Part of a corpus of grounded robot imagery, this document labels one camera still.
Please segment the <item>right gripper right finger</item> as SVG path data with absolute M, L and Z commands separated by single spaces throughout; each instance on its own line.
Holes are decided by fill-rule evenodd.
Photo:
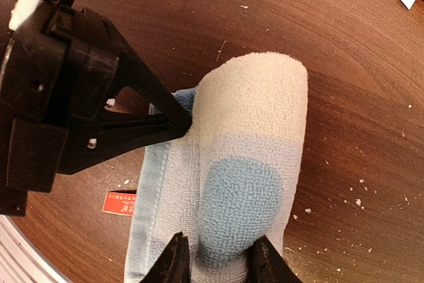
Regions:
M 247 282 L 301 283 L 265 235 L 247 250 L 247 265 Z

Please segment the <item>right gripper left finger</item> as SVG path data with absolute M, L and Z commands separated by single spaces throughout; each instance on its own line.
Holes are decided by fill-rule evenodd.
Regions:
M 176 233 L 140 283 L 188 283 L 189 265 L 188 237 Z

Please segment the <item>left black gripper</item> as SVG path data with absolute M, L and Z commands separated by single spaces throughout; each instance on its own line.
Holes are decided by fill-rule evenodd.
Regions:
M 29 192 L 136 148 L 178 139 L 191 115 L 115 25 L 90 9 L 43 4 L 17 30 L 1 0 L 1 214 L 23 217 Z M 118 58 L 111 47 L 119 53 Z M 159 114 L 106 110 L 129 87 Z

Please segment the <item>blue polka dot towel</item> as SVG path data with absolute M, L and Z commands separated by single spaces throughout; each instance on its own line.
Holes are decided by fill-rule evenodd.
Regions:
M 175 92 L 187 134 L 146 147 L 124 281 L 140 282 L 175 233 L 189 240 L 193 282 L 244 282 L 246 250 L 283 251 L 307 119 L 307 69 L 280 53 L 232 58 Z

